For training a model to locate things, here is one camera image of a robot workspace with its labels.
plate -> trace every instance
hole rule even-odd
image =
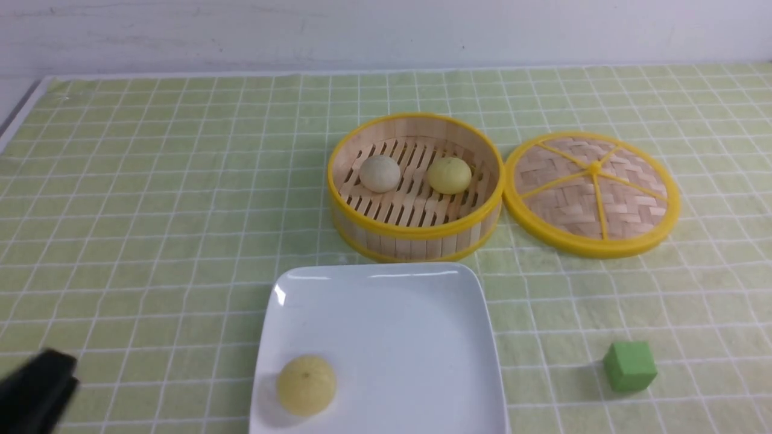
[[[302,354],[337,376],[329,407],[286,413],[276,377]],[[496,344],[482,287],[456,263],[317,266],[273,287],[257,357],[252,434],[505,434]]]

grid pattern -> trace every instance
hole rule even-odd
[[[772,432],[772,65],[54,81],[0,157],[0,373],[76,355],[61,433],[246,432],[270,285],[363,263],[333,230],[332,147],[387,113],[450,114],[503,155],[551,131],[658,158],[682,218],[597,261],[505,215],[480,276],[513,431]],[[660,376],[598,361],[647,340]]]

bamboo steamer lid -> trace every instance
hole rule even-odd
[[[580,256],[657,246],[680,212],[668,172],[630,144],[585,132],[548,134],[507,159],[504,200],[531,235]]]

